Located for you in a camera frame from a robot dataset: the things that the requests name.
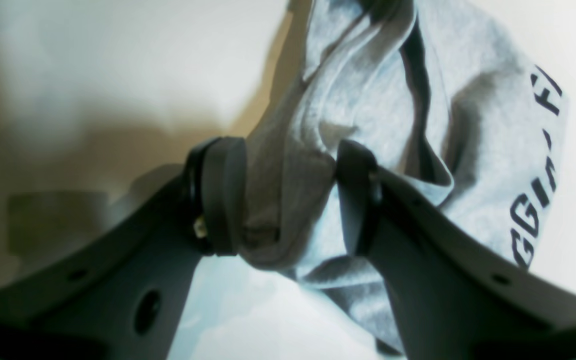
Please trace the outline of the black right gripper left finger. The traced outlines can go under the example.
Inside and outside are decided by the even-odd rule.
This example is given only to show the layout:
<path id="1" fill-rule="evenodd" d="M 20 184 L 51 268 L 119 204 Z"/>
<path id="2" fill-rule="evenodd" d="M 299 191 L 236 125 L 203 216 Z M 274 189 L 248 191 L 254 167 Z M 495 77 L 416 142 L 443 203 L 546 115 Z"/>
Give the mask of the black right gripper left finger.
<path id="1" fill-rule="evenodd" d="M 86 248 L 0 289 L 0 360 L 164 360 L 195 269 L 243 238 L 242 137 L 194 146 L 183 170 Z"/>

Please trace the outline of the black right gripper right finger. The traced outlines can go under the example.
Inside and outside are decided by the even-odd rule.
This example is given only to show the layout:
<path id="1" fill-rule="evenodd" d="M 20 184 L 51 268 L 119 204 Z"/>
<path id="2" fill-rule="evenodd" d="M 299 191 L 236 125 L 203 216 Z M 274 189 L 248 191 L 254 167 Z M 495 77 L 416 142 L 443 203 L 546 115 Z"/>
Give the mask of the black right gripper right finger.
<path id="1" fill-rule="evenodd" d="M 409 360 L 576 360 L 576 295 L 510 264 L 350 140 L 343 239 L 384 280 Z"/>

